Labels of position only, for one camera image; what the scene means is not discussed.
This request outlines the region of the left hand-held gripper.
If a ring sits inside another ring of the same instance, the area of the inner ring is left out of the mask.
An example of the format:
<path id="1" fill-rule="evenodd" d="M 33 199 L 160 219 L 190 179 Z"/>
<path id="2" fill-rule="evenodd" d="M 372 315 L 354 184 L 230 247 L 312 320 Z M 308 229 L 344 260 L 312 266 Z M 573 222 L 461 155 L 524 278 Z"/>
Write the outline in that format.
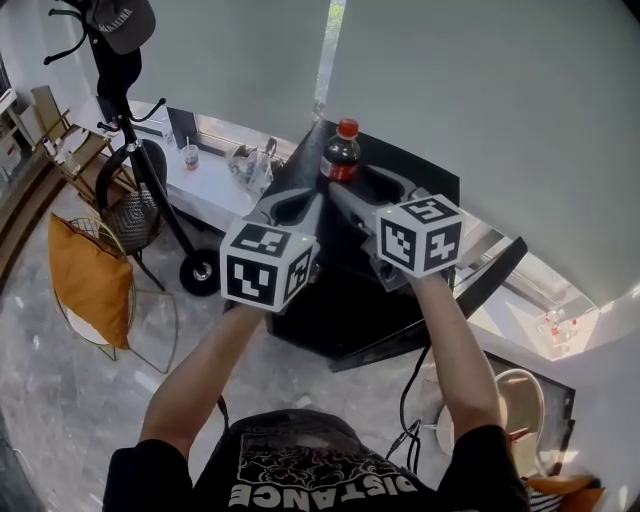
<path id="1" fill-rule="evenodd" d="M 306 204 L 295 225 L 269 222 L 267 214 L 297 199 Z M 255 212 L 235 220 L 220 247 L 222 296 L 272 313 L 285 309 L 307 284 L 319 252 L 323 202 L 311 188 L 284 190 L 263 195 Z"/>

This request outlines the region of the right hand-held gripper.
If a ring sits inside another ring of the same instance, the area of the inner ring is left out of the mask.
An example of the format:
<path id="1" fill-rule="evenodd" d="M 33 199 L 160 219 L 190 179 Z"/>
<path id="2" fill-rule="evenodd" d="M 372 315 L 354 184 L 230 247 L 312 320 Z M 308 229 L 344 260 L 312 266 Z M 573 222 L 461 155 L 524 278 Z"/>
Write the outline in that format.
<path id="1" fill-rule="evenodd" d="M 371 264 L 386 291 L 456 265 L 461 257 L 463 214 L 444 195 L 394 171 L 369 165 L 376 196 L 388 203 L 377 208 L 353 187 L 331 181 L 329 196 L 346 220 L 373 234 Z"/>

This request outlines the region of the cola bottle red cap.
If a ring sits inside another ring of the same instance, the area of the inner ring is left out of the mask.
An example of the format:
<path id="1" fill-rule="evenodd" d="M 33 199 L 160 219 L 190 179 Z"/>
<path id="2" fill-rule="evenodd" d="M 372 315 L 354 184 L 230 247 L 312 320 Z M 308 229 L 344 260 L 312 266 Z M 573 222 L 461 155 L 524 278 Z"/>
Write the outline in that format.
<path id="1" fill-rule="evenodd" d="M 361 157 L 358 134 L 357 121 L 350 118 L 339 121 L 336 133 L 323 148 L 320 171 L 325 177 L 343 183 L 354 178 Z"/>

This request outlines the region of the black cabinet fridge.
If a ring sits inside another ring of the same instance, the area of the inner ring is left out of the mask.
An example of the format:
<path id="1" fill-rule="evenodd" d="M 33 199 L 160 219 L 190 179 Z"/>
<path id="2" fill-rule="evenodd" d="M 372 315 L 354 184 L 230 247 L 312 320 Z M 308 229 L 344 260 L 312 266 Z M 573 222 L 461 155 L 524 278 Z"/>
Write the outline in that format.
<path id="1" fill-rule="evenodd" d="M 309 187 L 325 198 L 317 235 L 321 246 L 317 280 L 305 286 L 286 312 L 270 317 L 268 330 L 328 358 L 333 372 L 396 357 L 429 343 L 413 295 L 384 289 L 361 250 L 365 234 L 351 226 L 329 199 L 320 161 L 336 127 L 331 121 L 316 121 L 265 193 L 271 196 Z M 360 133 L 357 140 L 365 164 L 398 172 L 429 193 L 443 194 L 459 205 L 460 179 L 456 175 L 366 133 Z M 458 296 L 456 300 L 467 319 L 502 285 L 527 252 L 524 240 L 517 238 Z"/>

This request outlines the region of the person's right forearm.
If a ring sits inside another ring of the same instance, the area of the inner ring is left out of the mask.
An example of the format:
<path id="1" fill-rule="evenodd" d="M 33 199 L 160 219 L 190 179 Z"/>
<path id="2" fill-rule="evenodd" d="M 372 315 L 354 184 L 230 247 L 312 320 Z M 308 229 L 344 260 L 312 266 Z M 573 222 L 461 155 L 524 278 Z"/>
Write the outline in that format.
<path id="1" fill-rule="evenodd" d="M 486 355 L 444 278 L 431 274 L 408 281 L 431 339 L 438 382 L 454 438 L 501 424 L 499 393 Z"/>

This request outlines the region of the person's left forearm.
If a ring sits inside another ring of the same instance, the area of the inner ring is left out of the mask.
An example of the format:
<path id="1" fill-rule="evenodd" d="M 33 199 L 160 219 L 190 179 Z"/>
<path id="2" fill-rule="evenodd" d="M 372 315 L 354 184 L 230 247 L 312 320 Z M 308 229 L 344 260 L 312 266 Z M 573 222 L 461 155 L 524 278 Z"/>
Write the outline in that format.
<path id="1" fill-rule="evenodd" d="M 208 421 L 265 312 L 239 305 L 166 377 L 145 413 L 140 441 L 159 440 L 184 457 Z"/>

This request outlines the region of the white patterned bag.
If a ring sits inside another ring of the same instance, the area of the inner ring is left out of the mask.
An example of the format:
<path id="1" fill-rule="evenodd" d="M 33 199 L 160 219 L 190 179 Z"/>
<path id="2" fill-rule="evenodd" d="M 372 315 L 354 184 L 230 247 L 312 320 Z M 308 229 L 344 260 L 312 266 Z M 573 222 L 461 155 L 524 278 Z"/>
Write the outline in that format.
<path id="1" fill-rule="evenodd" d="M 231 176 L 249 193 L 262 196 L 271 185 L 275 173 L 284 165 L 276 157 L 278 142 L 270 137 L 262 149 L 247 145 L 237 146 L 225 153 Z"/>

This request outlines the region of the white window ledge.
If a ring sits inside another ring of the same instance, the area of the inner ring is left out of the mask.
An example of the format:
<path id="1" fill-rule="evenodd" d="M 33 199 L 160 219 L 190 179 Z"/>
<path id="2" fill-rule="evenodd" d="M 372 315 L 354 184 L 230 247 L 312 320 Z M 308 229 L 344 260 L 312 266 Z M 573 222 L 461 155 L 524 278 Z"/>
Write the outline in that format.
<path id="1" fill-rule="evenodd" d="M 176 143 L 165 139 L 168 126 L 168 112 L 162 107 L 151 119 L 136 124 L 134 129 L 139 136 L 158 142 L 165 152 L 168 161 L 167 194 L 172 206 L 219 231 L 227 230 L 233 220 L 249 214 L 257 204 L 258 196 L 235 181 L 224 158 L 201 152 L 198 168 L 188 170 Z M 559 308 L 564 311 L 560 325 L 566 319 L 577 319 L 578 334 L 575 338 L 562 343 L 559 333 L 558 343 L 553 343 L 549 335 L 541 332 L 540 324 L 546 312 L 533 304 L 529 293 L 521 295 L 519 291 L 510 289 L 528 268 L 536 268 L 542 275 L 551 274 L 551 270 L 539 260 L 527 255 L 507 282 L 471 316 L 470 321 L 550 361 L 593 348 L 593 334 L 601 312 L 584 296 L 575 295 L 572 302 Z"/>

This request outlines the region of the black coat rack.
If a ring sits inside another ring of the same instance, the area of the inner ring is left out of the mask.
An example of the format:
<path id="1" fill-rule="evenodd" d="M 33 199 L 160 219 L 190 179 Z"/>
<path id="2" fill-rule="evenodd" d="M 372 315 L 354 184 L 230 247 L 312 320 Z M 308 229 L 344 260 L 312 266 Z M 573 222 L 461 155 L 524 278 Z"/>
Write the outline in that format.
<path id="1" fill-rule="evenodd" d="M 51 9 L 49 16 L 71 17 L 81 25 L 81 39 L 70 49 L 47 56 L 43 64 L 50 65 L 75 53 L 85 40 L 89 41 L 99 78 L 107 80 L 108 55 L 114 52 L 102 34 L 92 27 L 86 20 L 86 13 L 90 0 L 56 0 L 63 2 L 66 9 Z M 159 144 L 147 139 L 139 138 L 134 130 L 134 116 L 129 107 L 127 93 L 119 92 L 113 85 L 107 86 L 111 102 L 117 113 L 115 128 L 100 123 L 99 128 L 116 133 L 120 131 L 124 136 L 124 144 L 129 154 L 129 161 L 139 172 L 138 178 L 144 182 L 143 187 L 149 190 L 156 205 L 159 207 L 165 223 L 170 227 L 174 237 L 185 253 L 180 266 L 179 278 L 183 288 L 190 294 L 206 297 L 220 289 L 219 254 L 213 249 L 197 249 L 189 240 L 179 224 L 178 217 L 171 206 L 166 186 L 161 183 L 160 172 L 167 169 L 166 156 Z"/>

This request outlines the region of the dark wicker chair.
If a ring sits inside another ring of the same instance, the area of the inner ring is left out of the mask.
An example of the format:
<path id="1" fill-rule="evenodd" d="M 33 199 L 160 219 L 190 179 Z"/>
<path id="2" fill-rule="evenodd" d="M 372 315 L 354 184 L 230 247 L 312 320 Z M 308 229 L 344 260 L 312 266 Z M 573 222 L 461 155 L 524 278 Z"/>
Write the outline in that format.
<path id="1" fill-rule="evenodd" d="M 117 172 L 124 170 L 123 164 L 128 158 L 126 146 L 122 146 L 102 166 L 95 186 L 97 211 L 102 222 L 113 232 L 113 238 L 120 242 L 124 253 L 135 260 L 161 292 L 165 292 L 164 285 L 147 268 L 142 258 L 143 249 L 160 235 L 165 221 L 151 192 L 143 187 L 144 182 L 138 178 L 139 172 L 134 165 L 134 190 L 109 204 L 109 186 Z"/>

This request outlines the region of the orange cushion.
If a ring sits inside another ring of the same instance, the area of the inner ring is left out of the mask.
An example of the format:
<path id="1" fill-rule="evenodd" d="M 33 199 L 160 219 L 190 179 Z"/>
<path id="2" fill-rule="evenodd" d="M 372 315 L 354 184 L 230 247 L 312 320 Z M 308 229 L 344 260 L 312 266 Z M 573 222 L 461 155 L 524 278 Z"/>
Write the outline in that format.
<path id="1" fill-rule="evenodd" d="M 126 256 L 54 214 L 48 245 L 52 285 L 62 305 L 108 344 L 127 350 L 133 268 Z"/>

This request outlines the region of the black hanging garment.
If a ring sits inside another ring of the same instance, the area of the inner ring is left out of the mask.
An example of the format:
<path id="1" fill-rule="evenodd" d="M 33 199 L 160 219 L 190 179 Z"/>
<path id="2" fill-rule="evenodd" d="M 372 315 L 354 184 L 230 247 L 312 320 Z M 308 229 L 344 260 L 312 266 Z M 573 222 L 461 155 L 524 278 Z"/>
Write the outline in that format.
<path id="1" fill-rule="evenodd" d="M 108 55 L 109 64 L 107 80 L 100 77 L 97 82 L 97 101 L 107 122 L 117 119 L 107 86 L 113 85 L 119 92 L 126 94 L 136 82 L 142 70 L 141 51 L 136 49 L 127 54 L 111 52 Z"/>

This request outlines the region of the wooden shelf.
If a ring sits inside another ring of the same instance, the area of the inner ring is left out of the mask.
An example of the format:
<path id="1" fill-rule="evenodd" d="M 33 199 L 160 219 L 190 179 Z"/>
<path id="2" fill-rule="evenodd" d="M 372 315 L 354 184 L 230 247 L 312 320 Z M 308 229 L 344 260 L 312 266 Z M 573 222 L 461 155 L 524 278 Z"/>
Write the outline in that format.
<path id="1" fill-rule="evenodd" d="M 45 155 L 60 171 L 62 177 L 78 192 L 89 205 L 96 205 L 95 186 L 91 185 L 83 173 L 101 156 L 114 154 L 111 141 L 104 135 L 83 128 L 69 120 L 70 110 L 62 112 L 49 86 L 31 90 L 35 104 L 36 133 L 31 135 L 27 129 L 26 108 L 17 114 L 13 107 L 18 101 L 17 93 L 8 88 L 0 94 L 0 110 L 8 113 L 14 125 L 25 137 L 32 150 L 42 147 Z"/>

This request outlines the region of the dark grey cap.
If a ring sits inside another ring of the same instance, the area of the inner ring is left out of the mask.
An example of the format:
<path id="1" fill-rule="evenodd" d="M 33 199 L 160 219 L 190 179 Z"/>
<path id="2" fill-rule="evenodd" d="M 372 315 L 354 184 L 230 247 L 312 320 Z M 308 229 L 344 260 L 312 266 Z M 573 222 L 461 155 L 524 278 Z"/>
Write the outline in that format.
<path id="1" fill-rule="evenodd" d="M 119 55 L 138 50 L 156 28 L 149 0 L 90 0 L 86 20 Z"/>

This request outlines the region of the cream book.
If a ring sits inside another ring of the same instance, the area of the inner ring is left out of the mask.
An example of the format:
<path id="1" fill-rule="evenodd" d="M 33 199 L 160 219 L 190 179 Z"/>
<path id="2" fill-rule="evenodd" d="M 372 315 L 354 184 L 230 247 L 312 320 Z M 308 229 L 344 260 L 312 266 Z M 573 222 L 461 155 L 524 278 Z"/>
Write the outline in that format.
<path id="1" fill-rule="evenodd" d="M 528 478 L 536 474 L 537 437 L 528 432 L 511 441 L 511 453 L 516 471 L 520 477 Z"/>

